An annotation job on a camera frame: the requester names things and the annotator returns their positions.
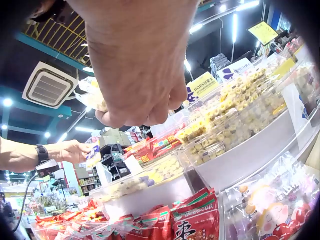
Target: wristwatch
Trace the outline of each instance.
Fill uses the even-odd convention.
[[[39,165],[49,160],[48,151],[44,146],[37,144],[36,151],[38,153]]]

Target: ceiling light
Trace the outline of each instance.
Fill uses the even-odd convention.
[[[77,131],[82,131],[82,132],[94,132],[95,129],[90,129],[90,128],[84,128],[84,127],[76,127]]]
[[[90,67],[84,67],[82,70],[93,73],[93,68]]]
[[[201,24],[201,23],[193,26],[192,28],[190,28],[189,33],[192,34],[192,33],[194,33],[195,31],[198,31],[200,28],[202,28],[202,26],[203,26],[203,24]]]
[[[221,7],[219,8],[220,12],[224,12],[227,10],[227,6],[225,4],[221,5]]]
[[[232,25],[232,42],[235,43],[237,40],[237,29],[238,29],[238,15],[233,14],[233,25]]]
[[[236,8],[236,11],[237,12],[242,11],[242,10],[257,6],[257,5],[259,5],[259,1],[252,1],[252,2],[240,5],[239,7]]]
[[[88,113],[88,112],[91,111],[91,109],[92,109],[91,107],[86,107],[86,108],[85,108],[85,112]]]
[[[12,105],[12,100],[11,100],[10,98],[5,98],[5,99],[3,100],[3,105],[4,105],[5,107],[10,107],[10,106]]]
[[[61,136],[61,138],[57,141],[57,143],[63,142],[63,141],[66,139],[66,137],[67,137],[67,133],[65,132],[65,133]]]
[[[188,62],[187,59],[185,59],[185,60],[183,61],[183,64],[186,66],[186,69],[187,69],[189,72],[191,72],[191,66],[190,66],[190,64],[189,64],[189,62]]]

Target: ceiling air conditioner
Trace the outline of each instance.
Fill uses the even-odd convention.
[[[22,98],[49,108],[58,108],[77,85],[77,79],[39,62],[26,84]]]

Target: black cable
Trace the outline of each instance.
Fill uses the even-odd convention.
[[[16,226],[14,227],[14,229],[12,230],[13,232],[15,232],[15,231],[18,229],[18,227],[19,227],[19,224],[20,224],[21,218],[22,218],[22,212],[23,212],[23,208],[24,208],[24,202],[25,202],[25,200],[26,200],[26,196],[27,196],[27,192],[28,192],[28,187],[29,187],[31,181],[32,181],[35,177],[36,177],[36,175],[33,175],[33,176],[31,177],[31,179],[29,180],[28,184],[27,184],[27,188],[26,188],[26,191],[24,192],[24,197],[23,197],[23,201],[22,201],[20,218],[19,218],[19,220],[18,220],[17,225],[16,225]]]

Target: price tag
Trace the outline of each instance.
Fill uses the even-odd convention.
[[[249,28],[248,31],[252,33],[263,46],[278,36],[277,32],[264,21]]]

